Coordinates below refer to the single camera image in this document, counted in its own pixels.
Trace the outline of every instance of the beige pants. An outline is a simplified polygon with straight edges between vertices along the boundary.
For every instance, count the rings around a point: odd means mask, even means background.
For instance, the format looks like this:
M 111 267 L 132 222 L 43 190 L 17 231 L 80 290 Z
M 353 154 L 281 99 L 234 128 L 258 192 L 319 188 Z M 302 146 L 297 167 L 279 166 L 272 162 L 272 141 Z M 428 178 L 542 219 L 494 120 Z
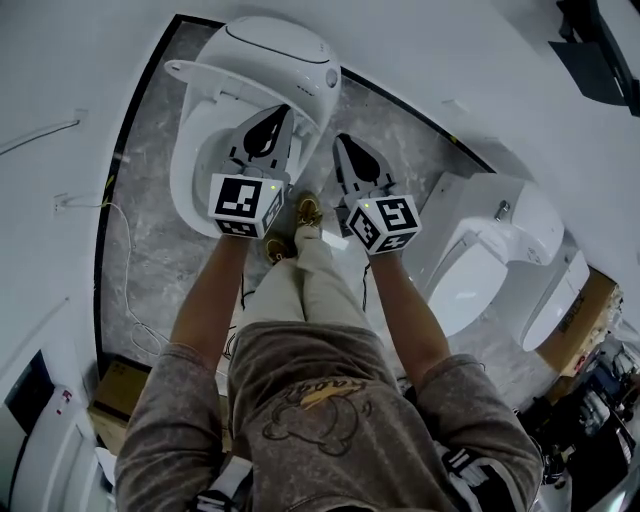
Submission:
M 296 231 L 298 257 L 276 264 L 258 286 L 239 328 L 254 322 L 288 321 L 340 324 L 371 330 L 362 305 L 333 266 L 320 230 Z

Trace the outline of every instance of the sneaker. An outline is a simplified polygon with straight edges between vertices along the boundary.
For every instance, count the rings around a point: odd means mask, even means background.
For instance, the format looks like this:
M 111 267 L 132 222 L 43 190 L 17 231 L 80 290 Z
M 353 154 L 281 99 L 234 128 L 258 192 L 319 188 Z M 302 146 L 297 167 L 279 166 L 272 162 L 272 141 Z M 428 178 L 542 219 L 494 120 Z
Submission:
M 298 198 L 296 220 L 298 222 L 298 227 L 311 226 L 317 228 L 320 226 L 320 223 L 322 222 L 320 201 L 311 192 L 304 192 Z
M 269 233 L 264 239 L 264 248 L 269 261 L 275 265 L 279 261 L 293 258 L 295 251 L 285 239 L 277 233 Z

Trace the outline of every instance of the white toilet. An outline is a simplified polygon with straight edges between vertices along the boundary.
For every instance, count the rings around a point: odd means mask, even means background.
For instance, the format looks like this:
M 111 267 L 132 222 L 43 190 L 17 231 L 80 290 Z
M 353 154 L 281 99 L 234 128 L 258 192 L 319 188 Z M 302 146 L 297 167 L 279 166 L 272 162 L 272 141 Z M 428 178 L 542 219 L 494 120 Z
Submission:
M 220 172 L 231 133 L 261 110 L 289 105 L 294 134 L 286 172 L 295 184 L 340 96 L 340 65 L 320 37 L 287 21 L 247 17 L 216 32 L 195 62 L 165 70 L 187 83 L 170 170 L 176 210 L 200 233 L 219 237 L 209 218 L 211 176 Z
M 546 266 L 509 263 L 509 273 L 492 306 L 500 323 L 525 351 L 535 350 L 569 311 L 589 278 L 582 251 L 567 232 Z
M 420 219 L 423 230 L 403 262 L 446 336 L 486 309 L 509 262 L 549 265 L 564 236 L 558 213 L 534 183 L 496 174 L 443 174 Z

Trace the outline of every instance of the floor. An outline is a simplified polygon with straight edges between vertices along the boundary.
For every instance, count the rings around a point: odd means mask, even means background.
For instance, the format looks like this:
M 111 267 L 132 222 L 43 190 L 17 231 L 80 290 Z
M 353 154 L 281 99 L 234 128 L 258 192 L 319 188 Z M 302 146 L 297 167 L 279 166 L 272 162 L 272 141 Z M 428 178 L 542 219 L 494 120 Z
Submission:
M 191 230 L 176 213 L 169 193 L 169 165 L 182 106 L 185 85 L 167 75 L 166 60 L 195 59 L 215 29 L 183 23 L 156 69 L 138 109 L 122 162 L 114 202 L 125 212 L 133 247 L 128 272 L 129 307 L 137 318 L 168 337 L 180 304 L 215 247 L 216 241 Z M 340 200 L 340 188 L 333 173 L 331 144 L 338 131 L 347 131 L 380 150 L 395 171 L 400 191 L 411 193 L 421 208 L 443 171 L 469 176 L 484 172 L 448 139 L 394 105 L 379 94 L 343 79 L 342 94 L 331 124 L 325 132 L 301 180 L 300 190 L 319 194 L 325 211 L 324 229 L 339 236 L 333 207 Z M 275 226 L 292 232 L 292 212 L 281 214 Z M 336 265 L 354 293 L 364 293 L 366 258 L 361 246 L 348 239 L 346 249 L 333 249 Z M 108 353 L 153 365 L 160 346 L 127 313 L 124 300 L 125 262 L 128 235 L 119 213 L 111 210 L 102 270 L 102 340 Z M 256 288 L 268 270 L 254 243 L 245 267 L 244 291 Z M 397 361 L 386 328 L 382 308 L 371 276 L 367 280 L 367 315 L 380 335 L 390 366 L 400 378 Z M 242 314 L 238 302 L 236 315 Z M 132 339 L 144 350 L 136 347 Z M 476 356 L 507 403 L 523 407 L 543 393 L 556 378 L 535 353 L 525 353 L 503 332 L 489 309 L 467 329 L 450 338 L 453 352 Z M 221 390 L 226 389 L 223 374 Z

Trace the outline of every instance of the sweatshirt sleeve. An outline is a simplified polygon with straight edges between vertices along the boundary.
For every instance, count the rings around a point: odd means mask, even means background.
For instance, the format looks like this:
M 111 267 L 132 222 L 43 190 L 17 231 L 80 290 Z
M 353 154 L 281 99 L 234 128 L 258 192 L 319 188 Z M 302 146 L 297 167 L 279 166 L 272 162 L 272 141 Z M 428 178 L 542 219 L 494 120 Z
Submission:
M 440 362 L 417 389 L 418 409 L 435 440 L 501 463 L 530 506 L 542 480 L 540 455 L 496 388 L 472 356 Z
M 170 344 L 151 371 L 116 462 L 118 510 L 186 510 L 223 461 L 215 370 Z

